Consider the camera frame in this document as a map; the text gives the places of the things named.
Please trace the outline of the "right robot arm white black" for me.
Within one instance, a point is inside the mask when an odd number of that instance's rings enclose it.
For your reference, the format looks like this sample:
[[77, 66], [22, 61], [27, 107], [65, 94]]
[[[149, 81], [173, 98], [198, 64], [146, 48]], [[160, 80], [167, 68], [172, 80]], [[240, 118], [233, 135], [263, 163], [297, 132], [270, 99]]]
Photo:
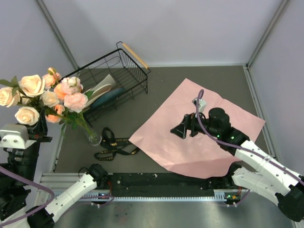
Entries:
[[222, 108], [209, 110], [208, 118], [203, 113], [186, 114], [182, 122], [170, 132], [182, 139], [202, 133], [214, 140], [221, 149], [255, 169], [235, 166], [222, 175], [227, 188], [235, 185], [247, 188], [273, 202], [289, 219], [300, 222], [304, 219], [304, 177], [285, 167], [260, 149], [240, 130], [232, 127], [230, 118]]

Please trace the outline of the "pink wrapping paper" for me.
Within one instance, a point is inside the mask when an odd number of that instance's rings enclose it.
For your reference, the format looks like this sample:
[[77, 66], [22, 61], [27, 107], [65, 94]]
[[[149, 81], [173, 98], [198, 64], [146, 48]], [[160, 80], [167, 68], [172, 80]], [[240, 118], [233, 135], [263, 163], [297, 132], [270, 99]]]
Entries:
[[199, 133], [182, 139], [170, 130], [179, 125], [185, 114], [196, 111], [192, 100], [203, 89], [207, 102], [204, 114], [220, 107], [230, 117], [233, 127], [256, 141], [265, 121], [245, 111], [219, 94], [185, 79], [158, 110], [131, 136], [130, 141], [168, 171], [184, 176], [207, 179], [225, 176], [234, 162], [241, 160], [224, 151], [207, 135]]

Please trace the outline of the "small pink rose sprig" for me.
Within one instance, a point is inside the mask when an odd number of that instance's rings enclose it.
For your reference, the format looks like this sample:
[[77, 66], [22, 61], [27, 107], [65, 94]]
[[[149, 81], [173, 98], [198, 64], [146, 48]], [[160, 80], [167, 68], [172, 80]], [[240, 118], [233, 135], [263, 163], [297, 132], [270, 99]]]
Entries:
[[10, 81], [0, 81], [0, 105], [6, 108], [17, 106], [15, 113], [18, 123], [33, 126], [38, 122], [42, 109], [63, 105], [53, 89], [45, 88], [42, 76], [24, 76], [20, 80], [13, 77]]

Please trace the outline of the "peach rose flower stem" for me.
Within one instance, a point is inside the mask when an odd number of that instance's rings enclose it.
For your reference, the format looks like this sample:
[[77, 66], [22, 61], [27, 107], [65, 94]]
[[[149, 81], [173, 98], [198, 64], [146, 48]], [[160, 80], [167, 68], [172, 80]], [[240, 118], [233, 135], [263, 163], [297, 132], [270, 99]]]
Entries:
[[42, 79], [45, 80], [45, 88], [53, 89], [59, 100], [63, 101], [67, 93], [63, 91], [61, 75], [52, 67], [47, 69], [47, 74], [43, 75]]

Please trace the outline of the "pale pink peony stem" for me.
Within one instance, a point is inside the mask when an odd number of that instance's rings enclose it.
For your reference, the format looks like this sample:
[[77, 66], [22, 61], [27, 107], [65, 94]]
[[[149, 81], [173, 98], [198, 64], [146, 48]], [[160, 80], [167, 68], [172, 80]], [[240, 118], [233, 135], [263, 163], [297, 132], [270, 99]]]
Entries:
[[66, 108], [62, 117], [64, 125], [71, 125], [73, 129], [81, 128], [85, 131], [88, 140], [92, 141], [97, 134], [90, 128], [84, 118], [84, 110], [89, 106], [88, 102], [94, 90], [83, 91], [83, 85], [78, 77], [65, 77], [59, 84], [65, 94], [63, 105]]

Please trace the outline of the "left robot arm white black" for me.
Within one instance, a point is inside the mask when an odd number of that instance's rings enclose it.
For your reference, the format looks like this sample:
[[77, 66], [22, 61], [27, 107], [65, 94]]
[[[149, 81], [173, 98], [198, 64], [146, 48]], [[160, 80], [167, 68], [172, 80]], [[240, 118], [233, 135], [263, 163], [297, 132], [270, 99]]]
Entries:
[[[0, 130], [0, 146], [8, 153], [7, 163], [0, 165], [0, 226], [2, 228], [52, 228], [59, 218], [80, 199], [96, 188], [107, 185], [107, 172], [99, 164], [91, 165], [71, 187], [55, 193], [38, 183], [34, 176], [41, 143], [52, 141], [48, 137], [45, 110], [33, 126], [7, 124]], [[32, 186], [49, 194], [42, 205], [26, 209]]]

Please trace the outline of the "black ribbon gold lettering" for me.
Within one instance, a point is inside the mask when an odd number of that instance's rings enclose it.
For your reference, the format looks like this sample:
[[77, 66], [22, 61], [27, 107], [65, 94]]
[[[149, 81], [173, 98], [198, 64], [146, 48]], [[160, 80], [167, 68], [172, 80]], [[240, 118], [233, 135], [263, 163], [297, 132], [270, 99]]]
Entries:
[[102, 140], [100, 145], [105, 149], [94, 154], [94, 158], [99, 161], [112, 161], [117, 154], [123, 156], [136, 155], [139, 151], [139, 147], [135, 147], [131, 152], [124, 150], [125, 147], [134, 146], [129, 141], [129, 138], [116, 138], [115, 134], [108, 127], [105, 127], [102, 131]]

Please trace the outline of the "eucalyptus pink flower sprig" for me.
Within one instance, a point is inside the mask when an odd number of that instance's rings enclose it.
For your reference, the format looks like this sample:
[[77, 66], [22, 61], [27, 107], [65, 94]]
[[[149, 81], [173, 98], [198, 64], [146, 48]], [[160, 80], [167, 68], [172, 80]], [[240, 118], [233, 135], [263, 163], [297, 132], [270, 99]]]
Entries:
[[46, 121], [61, 125], [61, 136], [65, 136], [65, 130], [68, 125], [76, 129], [80, 124], [80, 116], [76, 112], [71, 112], [62, 104], [57, 104], [52, 108], [46, 109]]

